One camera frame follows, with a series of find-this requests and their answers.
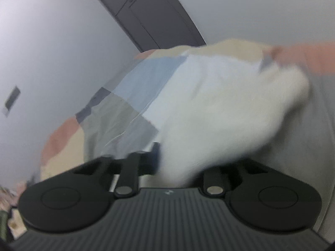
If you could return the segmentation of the cream fluffy garment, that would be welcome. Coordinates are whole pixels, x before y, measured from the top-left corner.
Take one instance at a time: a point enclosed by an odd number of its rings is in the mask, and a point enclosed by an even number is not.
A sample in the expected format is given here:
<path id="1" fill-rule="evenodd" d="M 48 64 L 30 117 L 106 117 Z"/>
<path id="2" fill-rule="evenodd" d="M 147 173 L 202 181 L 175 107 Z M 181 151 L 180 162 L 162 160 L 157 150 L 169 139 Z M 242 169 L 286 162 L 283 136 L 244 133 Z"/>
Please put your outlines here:
<path id="1" fill-rule="evenodd" d="M 142 186 L 186 186 L 203 170 L 267 145 L 308 99 L 301 66 L 190 55 L 144 112 L 157 129 L 158 171 Z"/>

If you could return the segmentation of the colourful patchwork bed cover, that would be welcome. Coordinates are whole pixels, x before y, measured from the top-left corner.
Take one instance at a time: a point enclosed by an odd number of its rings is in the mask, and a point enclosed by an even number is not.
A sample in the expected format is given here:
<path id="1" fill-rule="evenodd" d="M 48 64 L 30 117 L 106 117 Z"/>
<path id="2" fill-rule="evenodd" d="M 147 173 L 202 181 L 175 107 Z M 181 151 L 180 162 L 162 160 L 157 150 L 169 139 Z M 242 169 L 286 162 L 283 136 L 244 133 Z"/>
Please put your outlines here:
<path id="1" fill-rule="evenodd" d="M 322 210 L 315 230 L 334 241 L 334 42 L 269 46 L 230 39 L 193 48 L 140 53 L 103 85 L 49 138 L 41 153 L 42 180 L 101 155 L 123 158 L 145 150 L 179 100 L 263 70 L 268 64 L 303 66 L 309 102 L 292 112 L 255 160 L 312 185 Z"/>

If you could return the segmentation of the grey door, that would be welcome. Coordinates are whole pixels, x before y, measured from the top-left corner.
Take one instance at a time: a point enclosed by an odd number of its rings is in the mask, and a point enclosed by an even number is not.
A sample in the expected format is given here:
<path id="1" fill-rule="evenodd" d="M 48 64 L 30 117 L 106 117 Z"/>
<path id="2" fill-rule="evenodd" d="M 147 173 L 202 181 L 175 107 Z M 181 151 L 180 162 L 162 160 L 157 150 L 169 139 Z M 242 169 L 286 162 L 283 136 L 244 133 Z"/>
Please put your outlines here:
<path id="1" fill-rule="evenodd" d="M 205 44 L 179 0 L 100 1 L 141 52 Z"/>

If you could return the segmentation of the grey wall panel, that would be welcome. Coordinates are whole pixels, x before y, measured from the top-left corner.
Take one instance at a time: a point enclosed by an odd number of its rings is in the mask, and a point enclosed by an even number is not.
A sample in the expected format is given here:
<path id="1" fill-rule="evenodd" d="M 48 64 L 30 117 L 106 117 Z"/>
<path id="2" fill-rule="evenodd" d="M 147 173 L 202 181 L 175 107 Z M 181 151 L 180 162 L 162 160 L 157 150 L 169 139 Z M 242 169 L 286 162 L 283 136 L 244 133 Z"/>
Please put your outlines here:
<path id="1" fill-rule="evenodd" d="M 13 108 L 20 94 L 21 94 L 20 89 L 17 86 L 15 86 L 11 91 L 11 93 L 9 94 L 8 98 L 6 99 L 2 109 L 2 113 L 4 114 L 5 117 L 8 117 L 11 109 Z"/>

